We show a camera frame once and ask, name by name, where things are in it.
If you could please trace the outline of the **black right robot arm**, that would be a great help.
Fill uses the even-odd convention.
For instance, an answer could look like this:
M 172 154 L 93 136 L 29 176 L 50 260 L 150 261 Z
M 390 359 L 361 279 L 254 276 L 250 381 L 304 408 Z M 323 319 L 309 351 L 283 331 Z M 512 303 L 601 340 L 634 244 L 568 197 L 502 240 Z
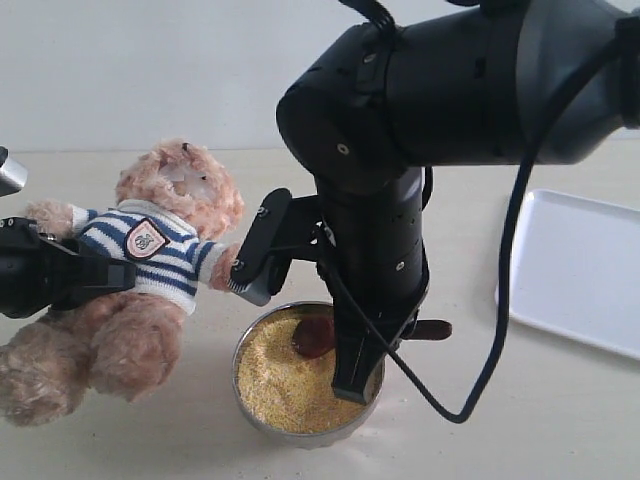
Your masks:
M 471 1 L 346 30 L 289 88 L 279 132 L 315 180 L 334 300 L 333 391 L 369 380 L 429 285 L 422 211 L 435 166 L 571 165 L 639 124 L 639 16 L 605 1 Z

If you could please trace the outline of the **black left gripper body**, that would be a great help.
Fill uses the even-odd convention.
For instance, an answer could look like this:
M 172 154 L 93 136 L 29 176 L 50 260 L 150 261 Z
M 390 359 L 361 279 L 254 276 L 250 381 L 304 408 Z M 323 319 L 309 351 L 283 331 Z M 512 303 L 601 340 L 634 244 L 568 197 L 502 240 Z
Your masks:
M 71 298 L 80 272 L 79 243 L 38 231 L 23 217 L 1 220 L 1 314 L 27 318 Z

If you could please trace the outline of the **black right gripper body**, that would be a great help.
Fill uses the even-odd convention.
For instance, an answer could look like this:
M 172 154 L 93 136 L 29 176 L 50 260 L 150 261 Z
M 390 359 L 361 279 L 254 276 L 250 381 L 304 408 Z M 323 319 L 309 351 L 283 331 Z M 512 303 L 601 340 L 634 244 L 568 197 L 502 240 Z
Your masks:
M 386 339 L 399 336 L 429 282 L 422 212 L 431 170 L 411 168 L 372 195 L 316 182 L 332 259 L 344 286 Z

